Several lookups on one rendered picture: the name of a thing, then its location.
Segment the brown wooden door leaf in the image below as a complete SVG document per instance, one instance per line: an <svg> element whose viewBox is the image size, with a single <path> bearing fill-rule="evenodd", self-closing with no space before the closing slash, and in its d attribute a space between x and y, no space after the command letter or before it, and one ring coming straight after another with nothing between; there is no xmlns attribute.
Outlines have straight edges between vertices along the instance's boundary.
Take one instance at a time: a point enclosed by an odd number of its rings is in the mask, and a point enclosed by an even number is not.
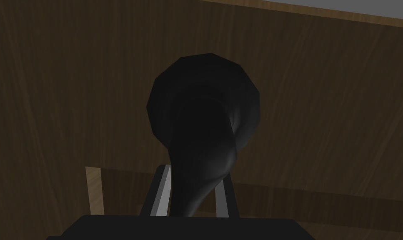
<svg viewBox="0 0 403 240"><path fill-rule="evenodd" d="M241 216L317 240L403 240L403 28L201 0L0 0L0 240L90 213L85 167L147 182L154 79L215 53L260 92Z"/></svg>

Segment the black round door knob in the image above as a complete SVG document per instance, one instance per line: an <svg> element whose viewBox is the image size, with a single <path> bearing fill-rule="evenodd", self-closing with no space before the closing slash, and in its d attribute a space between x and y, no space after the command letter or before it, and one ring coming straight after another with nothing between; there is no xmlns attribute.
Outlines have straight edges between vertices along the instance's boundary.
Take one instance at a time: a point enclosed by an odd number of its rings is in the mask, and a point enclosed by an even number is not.
<svg viewBox="0 0 403 240"><path fill-rule="evenodd" d="M260 93L239 64L205 53L162 72L146 109L153 135L168 150L170 216L192 217L218 185L231 185L237 153L260 122Z"/></svg>

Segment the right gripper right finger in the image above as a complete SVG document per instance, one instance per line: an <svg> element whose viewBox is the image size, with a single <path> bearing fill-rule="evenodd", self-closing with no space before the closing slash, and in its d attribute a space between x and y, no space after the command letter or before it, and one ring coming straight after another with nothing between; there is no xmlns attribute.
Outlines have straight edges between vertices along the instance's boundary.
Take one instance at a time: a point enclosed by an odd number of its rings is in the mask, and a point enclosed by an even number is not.
<svg viewBox="0 0 403 240"><path fill-rule="evenodd" d="M225 176L215 187L216 217L239 218L231 176Z"/></svg>

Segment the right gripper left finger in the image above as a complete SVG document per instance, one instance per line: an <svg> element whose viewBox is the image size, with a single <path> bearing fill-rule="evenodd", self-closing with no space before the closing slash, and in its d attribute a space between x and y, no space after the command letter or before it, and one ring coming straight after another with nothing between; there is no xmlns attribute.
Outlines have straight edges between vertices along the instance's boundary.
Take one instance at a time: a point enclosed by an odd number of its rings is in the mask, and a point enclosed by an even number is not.
<svg viewBox="0 0 403 240"><path fill-rule="evenodd" d="M160 165L153 176L140 216L167 216L170 192L170 165Z"/></svg>

